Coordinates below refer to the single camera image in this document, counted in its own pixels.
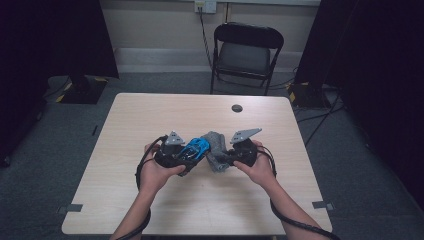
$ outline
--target white wall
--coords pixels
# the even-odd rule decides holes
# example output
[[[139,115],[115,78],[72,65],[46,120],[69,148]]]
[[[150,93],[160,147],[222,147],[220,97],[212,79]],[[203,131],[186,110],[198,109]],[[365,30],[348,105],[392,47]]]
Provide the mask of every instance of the white wall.
[[[112,45],[115,48],[203,49],[199,15],[193,2],[101,1]],[[217,13],[204,15],[209,45],[213,30],[224,22],[226,3]],[[317,6],[230,4],[230,20],[266,25],[285,38],[283,52],[302,52]]]

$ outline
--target wire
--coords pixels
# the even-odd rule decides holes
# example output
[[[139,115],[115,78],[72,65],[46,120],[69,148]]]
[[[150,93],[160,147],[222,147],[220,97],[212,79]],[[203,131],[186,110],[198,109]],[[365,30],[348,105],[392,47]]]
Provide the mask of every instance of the wire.
[[[333,106],[331,106],[331,109],[328,111],[328,113],[326,113],[324,115],[324,117],[321,119],[321,122],[318,124],[318,126],[315,128],[315,130],[312,132],[312,134],[309,136],[308,140],[306,140],[305,142],[305,147],[309,144],[309,142],[311,141],[312,137],[315,135],[315,133],[318,131],[318,129],[321,127],[321,125],[324,123],[325,119],[327,119],[328,116],[330,116],[330,114],[333,112],[334,107],[337,104],[337,100],[340,97],[340,91],[337,94],[336,100],[334,100]]]
[[[200,13],[200,23],[202,24],[203,43],[205,44],[206,56],[208,58],[209,67],[212,69],[211,56],[209,54],[208,40],[206,39],[205,26],[203,25],[203,13],[202,13],[203,12],[203,8],[198,7],[197,10]]]
[[[227,8],[225,9],[225,22],[228,22],[228,8],[230,6],[230,3],[227,2]]]
[[[147,225],[150,222],[151,216],[152,216],[152,211],[149,208],[149,211],[147,212],[147,216],[146,216],[146,218],[144,218],[144,221],[141,223],[141,225],[138,226],[133,231],[127,233],[126,235],[118,238],[117,240],[129,240],[129,239],[132,239],[133,237],[137,236],[139,233],[141,233],[147,227]]]
[[[268,148],[266,148],[266,147],[263,147],[263,148],[268,153],[267,152],[264,152],[264,151],[259,151],[259,150],[258,150],[258,152],[259,153],[262,153],[262,154],[265,154],[268,157],[268,159],[270,161],[270,164],[271,164],[272,172],[273,172],[274,176],[276,177],[277,176],[277,170],[275,168],[274,157],[272,156],[272,153],[271,153],[271,151]],[[271,204],[271,210],[272,210],[272,212],[281,221],[284,221],[284,222],[286,222],[286,223],[288,223],[288,224],[290,224],[292,226],[295,226],[295,227],[298,227],[298,228],[301,228],[301,229],[304,229],[304,230],[307,230],[307,231],[310,231],[310,232],[314,232],[314,233],[320,234],[320,235],[325,236],[325,237],[328,237],[330,239],[340,240],[340,238],[338,236],[336,236],[335,234],[333,234],[331,232],[325,231],[324,229],[321,229],[321,228],[318,228],[318,227],[315,227],[315,226],[312,226],[312,225],[309,225],[309,224],[306,224],[306,223],[295,221],[295,220],[293,220],[291,218],[288,218],[288,217],[282,215],[280,212],[278,212],[277,208],[274,206],[274,203],[272,202],[271,199],[269,200],[269,202]]]
[[[275,85],[269,85],[269,89],[270,90],[274,90],[274,89],[272,89],[272,88],[275,88],[275,87],[277,87],[277,86],[281,86],[281,85],[284,85],[284,84],[287,84],[287,83],[289,83],[289,82],[291,82],[291,81],[293,81],[294,80],[294,78],[291,78],[291,79],[289,79],[289,80],[287,80],[287,81],[285,81],[285,82],[282,82],[282,83],[278,83],[278,84],[275,84]]]
[[[62,89],[65,85],[66,85],[66,83],[69,81],[69,76],[66,78],[66,80],[65,80],[65,82],[58,88],[58,89],[56,89],[55,91],[53,91],[53,92],[51,92],[51,93],[48,93],[48,94],[46,94],[46,95],[44,95],[43,96],[43,98],[46,98],[46,97],[50,97],[51,95],[53,95],[53,94],[55,94],[55,93],[57,93],[57,92],[59,92],[59,90],[60,89]]]
[[[334,111],[330,112],[330,113],[338,112],[338,111],[342,110],[343,108],[344,108],[344,104],[343,104],[342,106],[340,106],[339,108],[337,108],[336,110],[334,110]],[[305,110],[310,110],[310,109],[303,109],[303,108],[297,109],[297,111],[299,111],[299,112],[300,112],[300,111],[305,111]],[[302,119],[302,120],[297,121],[297,123],[301,123],[301,122],[308,121],[308,120],[315,119],[315,118],[324,117],[324,116],[325,116],[325,115],[327,115],[327,114],[329,114],[329,113],[327,112],[327,113],[320,114],[320,115],[317,115],[317,116],[304,118],[304,119]]]

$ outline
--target chair backrest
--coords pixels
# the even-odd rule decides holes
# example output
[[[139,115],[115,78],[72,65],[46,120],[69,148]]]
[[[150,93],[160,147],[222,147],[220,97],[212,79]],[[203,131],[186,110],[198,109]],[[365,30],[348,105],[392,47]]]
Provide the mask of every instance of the chair backrest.
[[[229,22],[218,26],[214,32],[215,45],[217,40],[235,44],[281,49],[284,38],[277,30],[270,27]]]

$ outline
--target chair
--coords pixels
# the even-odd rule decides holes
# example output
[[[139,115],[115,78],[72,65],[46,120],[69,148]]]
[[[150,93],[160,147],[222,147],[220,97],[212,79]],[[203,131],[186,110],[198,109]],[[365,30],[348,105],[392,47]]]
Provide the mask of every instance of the chair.
[[[218,42],[222,42],[218,51]],[[271,82],[278,54],[284,44],[283,36],[275,29],[243,23],[229,22],[218,26],[214,32],[214,52],[210,94],[213,94],[215,74],[265,81],[265,93]],[[271,61],[271,49],[276,52]]]

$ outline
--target wooden table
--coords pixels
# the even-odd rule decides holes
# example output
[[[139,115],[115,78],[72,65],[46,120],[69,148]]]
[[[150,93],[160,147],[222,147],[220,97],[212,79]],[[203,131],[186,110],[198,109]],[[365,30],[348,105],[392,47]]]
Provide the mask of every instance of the wooden table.
[[[232,106],[243,111],[236,113]],[[188,143],[209,131],[225,135],[227,149],[238,130],[262,128],[252,137],[274,155],[277,178],[324,229],[332,226],[292,108],[283,97],[121,93],[116,96],[72,201],[65,234],[112,234],[137,195],[134,173],[144,146],[175,130]],[[265,191],[230,167],[211,171],[206,158],[185,177],[173,176],[151,207],[144,234],[283,235]]]

